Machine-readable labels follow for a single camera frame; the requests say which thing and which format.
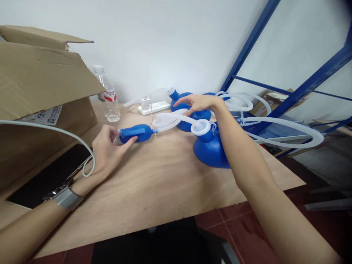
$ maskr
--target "blue metal shelf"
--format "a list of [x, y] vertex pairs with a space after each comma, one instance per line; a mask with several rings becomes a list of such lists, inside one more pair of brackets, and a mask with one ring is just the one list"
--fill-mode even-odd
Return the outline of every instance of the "blue metal shelf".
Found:
[[[300, 99], [304, 98], [310, 92], [316, 92], [318, 94], [323, 94], [327, 96], [332, 96], [335, 98], [352, 101], [351, 98], [346, 98], [338, 95], [333, 95], [330, 93], [324, 93], [315, 91], [319, 85], [331, 77], [335, 72], [342, 68], [346, 63], [352, 59], [352, 23], [349, 27], [347, 38], [344, 47], [340, 49], [331, 59], [329, 59], [323, 66], [321, 66], [311, 77], [309, 77], [303, 84], [301, 84], [294, 92], [289, 92], [284, 89], [273, 87], [267, 84], [262, 84], [253, 80], [242, 78], [237, 76], [240, 68], [242, 67], [244, 61], [249, 55], [250, 51], [254, 47], [257, 39], [268, 23], [271, 15], [274, 13], [276, 7], [280, 3], [280, 0], [269, 0], [266, 7], [264, 8], [262, 14], [260, 15], [256, 25], [254, 26], [249, 38], [247, 39], [244, 47], [242, 48], [238, 58], [236, 59], [231, 71], [229, 72], [224, 84], [222, 85], [220, 91], [227, 91], [234, 79], [241, 80], [250, 84], [254, 84], [272, 91], [280, 92], [282, 94], [288, 95], [288, 98], [284, 100], [276, 109], [274, 109], [269, 117], [279, 118], [286, 111], [288, 111], [292, 106], [294, 106]], [[338, 127], [348, 124], [352, 121], [352, 117], [338, 122], [337, 125], [329, 128], [325, 133], [329, 133]], [[260, 122], [257, 125], [253, 125], [250, 128], [250, 132], [256, 135], [264, 133], [264, 130], [270, 125], [268, 122]]]

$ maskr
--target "power strip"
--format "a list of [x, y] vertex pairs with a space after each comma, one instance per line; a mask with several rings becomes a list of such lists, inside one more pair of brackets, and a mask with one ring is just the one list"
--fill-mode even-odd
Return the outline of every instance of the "power strip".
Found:
[[[170, 106], [171, 105], [165, 101], [153, 103], [153, 113], [157, 113], [157, 112], [169, 109]], [[143, 116], [150, 115], [151, 114], [151, 104], [149, 104], [149, 108], [146, 110], [143, 110], [141, 106], [138, 106], [138, 113]]]

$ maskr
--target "silver wristband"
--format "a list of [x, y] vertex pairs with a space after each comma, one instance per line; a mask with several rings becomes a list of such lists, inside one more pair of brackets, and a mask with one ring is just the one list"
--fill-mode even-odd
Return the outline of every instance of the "silver wristband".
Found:
[[69, 186], [66, 186], [57, 194], [55, 194], [52, 199], [63, 208], [74, 210], [80, 204], [80, 202], [83, 201], [84, 196], [75, 194]]

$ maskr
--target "red tile floor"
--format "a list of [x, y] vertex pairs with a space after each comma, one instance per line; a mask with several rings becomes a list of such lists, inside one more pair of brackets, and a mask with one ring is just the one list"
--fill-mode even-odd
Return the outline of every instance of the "red tile floor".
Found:
[[[345, 211], [307, 211], [304, 204], [340, 198], [340, 194], [310, 194], [309, 190], [326, 186], [301, 164], [288, 158], [281, 159], [287, 167], [300, 176], [306, 186], [285, 191], [286, 195], [320, 232], [328, 243], [344, 255], [344, 247], [352, 234], [352, 218]], [[241, 263], [280, 263], [248, 202], [215, 209], [195, 216], [199, 227], [226, 239]], [[30, 260], [30, 264], [88, 264], [94, 245], [87, 245], [66, 252]]]

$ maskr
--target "plastic water bottle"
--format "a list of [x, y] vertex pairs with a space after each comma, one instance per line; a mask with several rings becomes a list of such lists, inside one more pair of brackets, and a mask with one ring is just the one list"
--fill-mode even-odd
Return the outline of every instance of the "plastic water bottle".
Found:
[[104, 86], [106, 92], [98, 94], [100, 105], [104, 110], [104, 115], [109, 122], [120, 120], [121, 114], [117, 103], [116, 91], [114, 84], [106, 77], [104, 67], [93, 65], [94, 74]]

